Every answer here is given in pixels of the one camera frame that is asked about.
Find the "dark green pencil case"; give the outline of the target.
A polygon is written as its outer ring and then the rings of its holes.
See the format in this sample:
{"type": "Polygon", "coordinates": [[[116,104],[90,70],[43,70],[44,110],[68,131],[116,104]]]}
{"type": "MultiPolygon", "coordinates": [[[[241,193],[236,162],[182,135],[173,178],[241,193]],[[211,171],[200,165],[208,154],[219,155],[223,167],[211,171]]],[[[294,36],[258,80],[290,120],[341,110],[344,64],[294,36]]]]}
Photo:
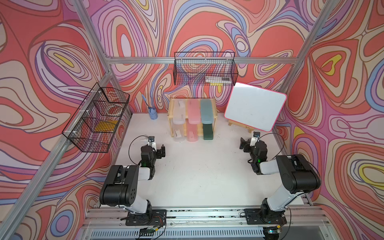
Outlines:
{"type": "Polygon", "coordinates": [[[213,124],[203,124],[203,139],[206,141],[214,139],[213,124]]]}

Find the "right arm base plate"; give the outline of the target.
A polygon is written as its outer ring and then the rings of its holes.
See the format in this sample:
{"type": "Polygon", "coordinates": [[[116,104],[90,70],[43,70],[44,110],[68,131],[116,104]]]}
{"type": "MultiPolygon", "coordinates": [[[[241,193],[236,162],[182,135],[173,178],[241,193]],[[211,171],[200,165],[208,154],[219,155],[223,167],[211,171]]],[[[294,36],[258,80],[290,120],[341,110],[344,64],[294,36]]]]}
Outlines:
{"type": "Polygon", "coordinates": [[[245,218],[248,225],[285,225],[287,219],[285,211],[274,212],[261,209],[245,209],[245,218]]]}

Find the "clear pencil case bottom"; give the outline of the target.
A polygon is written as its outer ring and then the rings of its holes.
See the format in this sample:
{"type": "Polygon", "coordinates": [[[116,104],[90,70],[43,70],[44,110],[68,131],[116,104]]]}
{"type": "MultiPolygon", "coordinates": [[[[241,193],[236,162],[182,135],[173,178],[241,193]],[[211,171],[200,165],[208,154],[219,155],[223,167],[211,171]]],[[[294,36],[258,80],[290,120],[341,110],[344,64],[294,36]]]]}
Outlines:
{"type": "Polygon", "coordinates": [[[176,142],[182,142],[185,140],[184,125],[173,124],[174,140],[176,142]]]}

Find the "clear pencil case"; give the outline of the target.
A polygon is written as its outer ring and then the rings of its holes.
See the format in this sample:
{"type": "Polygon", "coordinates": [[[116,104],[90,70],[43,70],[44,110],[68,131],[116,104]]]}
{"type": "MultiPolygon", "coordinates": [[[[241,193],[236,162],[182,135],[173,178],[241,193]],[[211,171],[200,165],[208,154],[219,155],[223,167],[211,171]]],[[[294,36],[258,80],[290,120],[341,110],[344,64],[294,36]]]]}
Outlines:
{"type": "Polygon", "coordinates": [[[173,124],[183,125],[186,122],[186,104],[183,99],[174,100],[173,124]]]}
{"type": "Polygon", "coordinates": [[[182,142],[185,140],[184,125],[173,124],[174,140],[176,142],[182,142]]]}

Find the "pink pencil case top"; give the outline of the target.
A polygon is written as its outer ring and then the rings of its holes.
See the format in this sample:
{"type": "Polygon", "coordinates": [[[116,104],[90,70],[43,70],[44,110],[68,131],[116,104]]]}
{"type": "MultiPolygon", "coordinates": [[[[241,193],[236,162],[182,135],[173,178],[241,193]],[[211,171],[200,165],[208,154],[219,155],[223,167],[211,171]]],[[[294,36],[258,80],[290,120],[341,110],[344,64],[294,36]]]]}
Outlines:
{"type": "Polygon", "coordinates": [[[198,99],[188,99],[188,120],[190,124],[199,124],[201,122],[200,102],[198,99]]]}

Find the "pink framed whiteboard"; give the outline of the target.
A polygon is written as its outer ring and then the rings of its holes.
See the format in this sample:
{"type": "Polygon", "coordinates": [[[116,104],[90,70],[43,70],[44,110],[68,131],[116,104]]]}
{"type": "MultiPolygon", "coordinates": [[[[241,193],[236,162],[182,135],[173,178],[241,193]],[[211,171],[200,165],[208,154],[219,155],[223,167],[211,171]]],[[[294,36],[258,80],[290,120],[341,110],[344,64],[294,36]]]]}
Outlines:
{"type": "Polygon", "coordinates": [[[243,83],[232,89],[225,118],[270,132],[287,100],[287,95],[243,83]]]}

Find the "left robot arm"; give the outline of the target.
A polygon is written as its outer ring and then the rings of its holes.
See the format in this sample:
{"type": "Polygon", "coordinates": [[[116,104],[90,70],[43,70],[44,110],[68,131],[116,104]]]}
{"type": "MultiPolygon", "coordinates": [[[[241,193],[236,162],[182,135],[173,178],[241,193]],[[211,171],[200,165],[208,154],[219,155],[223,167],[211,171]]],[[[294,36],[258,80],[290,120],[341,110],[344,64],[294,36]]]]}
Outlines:
{"type": "Polygon", "coordinates": [[[152,180],[156,172],[156,161],[165,156],[164,145],[160,149],[145,145],[141,147],[142,160],[139,165],[111,166],[100,192],[100,204],[124,208],[133,214],[151,213],[151,202],[138,194],[138,182],[152,180]]]}

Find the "wooden whiteboard easel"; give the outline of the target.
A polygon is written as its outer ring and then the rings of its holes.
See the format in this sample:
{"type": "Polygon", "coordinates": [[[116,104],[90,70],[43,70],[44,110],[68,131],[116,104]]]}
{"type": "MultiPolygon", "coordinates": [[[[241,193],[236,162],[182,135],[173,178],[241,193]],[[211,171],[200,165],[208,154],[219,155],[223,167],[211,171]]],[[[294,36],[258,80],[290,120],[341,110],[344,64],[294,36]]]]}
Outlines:
{"type": "Polygon", "coordinates": [[[235,126],[238,126],[238,127],[244,128],[244,129],[247,129],[247,131],[248,131],[249,133],[251,133],[251,132],[254,131],[254,128],[253,128],[253,127],[250,127],[250,126],[247,126],[247,125],[238,123],[238,122],[236,122],[236,121],[228,120],[228,123],[229,123],[229,126],[231,126],[231,125],[235,125],[235,126]]]}

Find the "pink pencil case bottom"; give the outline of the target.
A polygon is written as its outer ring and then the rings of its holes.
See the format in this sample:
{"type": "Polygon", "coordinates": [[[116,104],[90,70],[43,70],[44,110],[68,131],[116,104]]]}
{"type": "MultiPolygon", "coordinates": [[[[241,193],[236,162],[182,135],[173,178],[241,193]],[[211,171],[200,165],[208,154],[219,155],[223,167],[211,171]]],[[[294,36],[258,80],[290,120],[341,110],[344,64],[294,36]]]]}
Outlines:
{"type": "Polygon", "coordinates": [[[187,140],[189,142],[196,142],[198,138],[198,125],[187,122],[187,140]]]}

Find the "blue pen cup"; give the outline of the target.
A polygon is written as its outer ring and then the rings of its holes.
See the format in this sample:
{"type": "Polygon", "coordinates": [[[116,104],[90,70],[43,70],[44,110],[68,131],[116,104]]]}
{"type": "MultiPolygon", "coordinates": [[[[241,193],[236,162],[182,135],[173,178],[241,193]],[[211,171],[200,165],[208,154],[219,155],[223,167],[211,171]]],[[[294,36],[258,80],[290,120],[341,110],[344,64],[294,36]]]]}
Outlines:
{"type": "Polygon", "coordinates": [[[149,107],[149,116],[151,120],[156,120],[158,118],[157,110],[153,107],[149,107]]]}

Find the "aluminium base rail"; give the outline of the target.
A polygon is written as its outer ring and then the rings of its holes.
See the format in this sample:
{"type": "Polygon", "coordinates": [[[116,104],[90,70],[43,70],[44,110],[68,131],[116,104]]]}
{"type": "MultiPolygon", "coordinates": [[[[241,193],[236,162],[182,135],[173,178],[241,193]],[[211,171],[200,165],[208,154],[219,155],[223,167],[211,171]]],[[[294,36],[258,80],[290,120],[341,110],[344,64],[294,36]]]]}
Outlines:
{"type": "Polygon", "coordinates": [[[165,225],[126,226],[129,212],[119,208],[90,210],[79,240],[336,240],[336,232],[320,207],[290,206],[285,211],[287,224],[248,225],[240,207],[158,207],[167,210],[165,225]],[[153,235],[139,237],[142,228],[159,228],[153,235]]]}

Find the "blue pen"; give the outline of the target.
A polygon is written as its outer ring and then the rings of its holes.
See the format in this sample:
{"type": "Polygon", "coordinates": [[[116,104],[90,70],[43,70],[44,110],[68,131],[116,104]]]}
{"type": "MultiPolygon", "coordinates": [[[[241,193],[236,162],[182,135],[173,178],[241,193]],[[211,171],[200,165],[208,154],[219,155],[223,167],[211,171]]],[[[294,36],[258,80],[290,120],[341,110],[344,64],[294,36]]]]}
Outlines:
{"type": "Polygon", "coordinates": [[[144,102],[145,102],[147,108],[150,109],[151,107],[148,105],[147,98],[144,96],[144,94],[142,94],[142,99],[144,100],[144,102]]]}

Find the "clear pencil case top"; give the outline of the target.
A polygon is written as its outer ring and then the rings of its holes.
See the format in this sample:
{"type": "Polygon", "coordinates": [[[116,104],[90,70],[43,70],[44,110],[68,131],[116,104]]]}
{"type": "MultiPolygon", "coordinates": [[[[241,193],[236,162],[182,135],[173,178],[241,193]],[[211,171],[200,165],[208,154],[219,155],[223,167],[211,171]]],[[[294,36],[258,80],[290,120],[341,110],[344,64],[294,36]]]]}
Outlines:
{"type": "Polygon", "coordinates": [[[173,124],[183,125],[186,122],[186,104],[183,99],[174,100],[173,124]]]}

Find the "pink pencil case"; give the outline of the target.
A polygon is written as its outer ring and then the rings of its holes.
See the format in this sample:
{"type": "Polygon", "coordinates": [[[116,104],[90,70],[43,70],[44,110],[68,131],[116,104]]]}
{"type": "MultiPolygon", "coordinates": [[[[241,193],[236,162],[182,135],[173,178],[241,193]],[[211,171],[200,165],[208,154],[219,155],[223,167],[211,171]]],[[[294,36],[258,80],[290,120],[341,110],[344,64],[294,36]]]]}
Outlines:
{"type": "Polygon", "coordinates": [[[190,124],[199,124],[201,122],[200,102],[198,99],[188,99],[188,120],[190,124]]]}
{"type": "Polygon", "coordinates": [[[198,125],[187,122],[187,140],[189,142],[196,142],[198,138],[198,125]]]}

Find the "teal pencil case top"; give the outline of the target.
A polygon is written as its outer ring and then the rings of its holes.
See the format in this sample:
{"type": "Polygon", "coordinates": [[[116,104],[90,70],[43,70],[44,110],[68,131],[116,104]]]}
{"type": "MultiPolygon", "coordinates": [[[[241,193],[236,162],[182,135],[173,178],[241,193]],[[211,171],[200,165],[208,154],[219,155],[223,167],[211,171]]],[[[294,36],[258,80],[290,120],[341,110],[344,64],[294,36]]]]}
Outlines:
{"type": "Polygon", "coordinates": [[[212,124],[214,122],[214,113],[212,101],[210,99],[202,99],[201,104],[201,122],[202,124],[212,124]]]}

